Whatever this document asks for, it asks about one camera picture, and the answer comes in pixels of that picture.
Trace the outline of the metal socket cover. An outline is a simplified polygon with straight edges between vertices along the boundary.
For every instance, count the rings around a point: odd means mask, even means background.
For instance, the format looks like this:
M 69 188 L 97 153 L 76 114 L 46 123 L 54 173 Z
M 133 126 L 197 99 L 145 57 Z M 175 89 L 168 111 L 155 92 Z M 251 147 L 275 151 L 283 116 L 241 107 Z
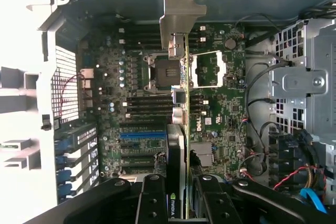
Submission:
M 190 86 L 194 89 L 220 88 L 227 75 L 227 63 L 220 50 L 189 55 Z

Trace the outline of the round coin cell battery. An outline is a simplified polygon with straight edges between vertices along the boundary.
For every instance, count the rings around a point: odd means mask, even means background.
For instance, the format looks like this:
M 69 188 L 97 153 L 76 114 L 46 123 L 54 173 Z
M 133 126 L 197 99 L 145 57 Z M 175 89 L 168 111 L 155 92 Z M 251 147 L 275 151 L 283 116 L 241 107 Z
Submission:
M 228 38 L 228 39 L 225 40 L 225 42 L 224 42 L 224 46 L 225 46 L 225 48 L 228 49 L 228 50 L 233 50 L 233 49 L 236 48 L 236 46 L 237 46 L 237 42 L 236 42 L 236 40 L 233 39 L 233 38 Z

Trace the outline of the black open PC case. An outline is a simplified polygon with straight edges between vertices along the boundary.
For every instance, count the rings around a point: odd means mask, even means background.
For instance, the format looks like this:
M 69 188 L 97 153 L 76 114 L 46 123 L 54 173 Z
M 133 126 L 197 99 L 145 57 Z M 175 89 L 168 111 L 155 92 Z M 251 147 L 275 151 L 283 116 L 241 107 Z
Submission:
M 270 95 L 270 73 L 291 65 L 275 53 L 278 34 L 301 20 L 336 20 L 336 0 L 194 1 L 207 7 L 195 25 L 242 27 L 245 44 L 246 119 L 238 127 L 245 138 L 238 174 L 226 179 L 206 172 L 201 164 L 202 172 L 225 183 L 247 178 L 336 215 L 336 143 L 320 142 L 305 129 L 284 132 L 276 121 L 276 99 Z M 58 206 L 116 178 L 99 174 L 98 126 L 87 116 L 78 52 L 82 40 L 99 27 L 158 25 L 160 31 L 164 0 L 51 0 L 50 7 L 41 30 L 44 61 L 51 69 L 40 74 L 37 104 L 42 115 L 50 115 L 51 130 L 45 131 L 51 135 L 45 143 L 49 150 L 41 156 L 51 165 Z M 161 48 L 168 55 L 162 43 Z M 118 177 L 135 183 L 153 173 Z M 193 211 L 190 167 L 189 173 L 188 217 L 168 218 L 167 224 L 208 224 Z

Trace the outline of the black case latch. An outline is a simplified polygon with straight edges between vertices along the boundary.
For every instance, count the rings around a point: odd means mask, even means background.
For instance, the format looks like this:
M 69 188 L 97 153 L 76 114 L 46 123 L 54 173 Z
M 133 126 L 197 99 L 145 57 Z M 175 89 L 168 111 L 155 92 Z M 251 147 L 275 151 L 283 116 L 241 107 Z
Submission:
M 51 130 L 51 122 L 50 122 L 50 115 L 49 114 L 43 114 L 42 115 L 41 129 L 44 130 L 44 131 Z

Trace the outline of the grey parts rack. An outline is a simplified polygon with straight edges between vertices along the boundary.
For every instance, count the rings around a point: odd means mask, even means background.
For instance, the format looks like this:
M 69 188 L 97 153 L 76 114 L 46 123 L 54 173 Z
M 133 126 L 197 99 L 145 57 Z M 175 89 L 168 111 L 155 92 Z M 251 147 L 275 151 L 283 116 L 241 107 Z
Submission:
M 0 168 L 41 168 L 38 77 L 20 69 L 0 67 Z

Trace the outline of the silver disk bay cage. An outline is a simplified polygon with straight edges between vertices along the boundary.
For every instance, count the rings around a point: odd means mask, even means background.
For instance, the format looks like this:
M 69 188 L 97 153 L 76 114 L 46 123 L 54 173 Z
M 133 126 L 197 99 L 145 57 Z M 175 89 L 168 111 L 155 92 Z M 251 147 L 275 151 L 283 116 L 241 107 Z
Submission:
M 277 123 L 336 143 L 336 20 L 298 21 L 278 34 L 275 53 L 291 64 L 270 73 Z

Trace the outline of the blue expansion slot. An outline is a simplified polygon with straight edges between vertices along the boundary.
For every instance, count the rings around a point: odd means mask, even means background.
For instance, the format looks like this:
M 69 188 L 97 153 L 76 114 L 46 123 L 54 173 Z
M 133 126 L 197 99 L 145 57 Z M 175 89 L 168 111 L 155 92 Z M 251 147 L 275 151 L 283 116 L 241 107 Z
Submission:
M 166 132 L 165 131 L 120 133 L 120 138 L 121 139 L 163 138 L 163 137 L 166 137 Z

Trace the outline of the green motherboard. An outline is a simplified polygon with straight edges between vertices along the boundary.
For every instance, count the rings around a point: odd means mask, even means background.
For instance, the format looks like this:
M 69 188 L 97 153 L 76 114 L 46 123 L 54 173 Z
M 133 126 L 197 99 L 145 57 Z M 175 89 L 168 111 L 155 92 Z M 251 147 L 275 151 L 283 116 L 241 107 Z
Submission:
M 231 24 L 197 24 L 189 36 L 190 53 L 220 50 L 227 75 L 220 88 L 192 89 L 191 149 L 206 172 L 236 177 L 243 155 L 245 131 L 244 30 Z M 224 42 L 237 46 L 228 50 Z M 78 52 L 85 77 L 88 118 L 99 134 L 99 174 L 102 178 L 133 177 L 154 171 L 154 155 L 167 151 L 166 137 L 121 139 L 120 133 L 165 131 L 172 123 L 172 86 L 167 93 L 144 90 L 148 66 L 143 57 L 163 52 L 158 25 L 99 27 L 82 40 Z

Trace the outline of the CPU socket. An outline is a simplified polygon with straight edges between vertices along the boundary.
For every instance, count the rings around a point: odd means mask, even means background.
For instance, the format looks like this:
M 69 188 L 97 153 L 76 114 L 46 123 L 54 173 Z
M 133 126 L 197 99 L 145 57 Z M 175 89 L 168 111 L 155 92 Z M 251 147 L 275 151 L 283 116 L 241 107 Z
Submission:
M 170 60 L 163 52 L 152 53 L 143 57 L 148 66 L 148 85 L 145 91 L 167 93 L 171 86 L 181 83 L 181 69 L 179 60 Z

